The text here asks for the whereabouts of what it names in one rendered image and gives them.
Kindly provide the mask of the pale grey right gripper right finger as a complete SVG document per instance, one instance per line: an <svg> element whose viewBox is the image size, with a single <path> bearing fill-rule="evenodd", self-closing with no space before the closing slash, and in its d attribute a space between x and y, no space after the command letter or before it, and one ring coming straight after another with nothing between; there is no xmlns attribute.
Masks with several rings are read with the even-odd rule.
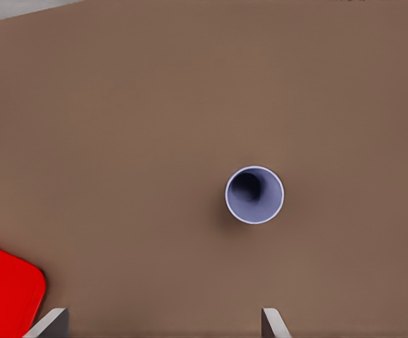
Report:
<svg viewBox="0 0 408 338"><path fill-rule="evenodd" d="M292 338L284 320L275 308L261 309L262 338Z"/></svg>

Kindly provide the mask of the blue-grey cup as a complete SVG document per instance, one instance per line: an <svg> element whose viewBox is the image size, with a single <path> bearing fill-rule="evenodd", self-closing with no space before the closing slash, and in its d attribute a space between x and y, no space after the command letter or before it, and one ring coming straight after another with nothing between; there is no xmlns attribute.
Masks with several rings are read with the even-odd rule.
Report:
<svg viewBox="0 0 408 338"><path fill-rule="evenodd" d="M285 190L270 169L251 165L233 173L225 186L225 204L243 223L258 225L277 216L283 207Z"/></svg>

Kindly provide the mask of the red tray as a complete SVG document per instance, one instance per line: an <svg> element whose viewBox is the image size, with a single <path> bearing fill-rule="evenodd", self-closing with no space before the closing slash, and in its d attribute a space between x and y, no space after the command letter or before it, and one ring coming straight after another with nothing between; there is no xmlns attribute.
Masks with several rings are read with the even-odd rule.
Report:
<svg viewBox="0 0 408 338"><path fill-rule="evenodd" d="M46 291L40 269L0 249L0 338L21 338Z"/></svg>

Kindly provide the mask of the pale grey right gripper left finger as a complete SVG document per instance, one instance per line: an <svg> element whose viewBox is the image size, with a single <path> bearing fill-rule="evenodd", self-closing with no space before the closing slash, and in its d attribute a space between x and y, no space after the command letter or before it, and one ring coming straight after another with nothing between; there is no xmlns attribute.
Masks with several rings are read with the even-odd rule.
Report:
<svg viewBox="0 0 408 338"><path fill-rule="evenodd" d="M54 308L41 318L23 338L69 338L69 310Z"/></svg>

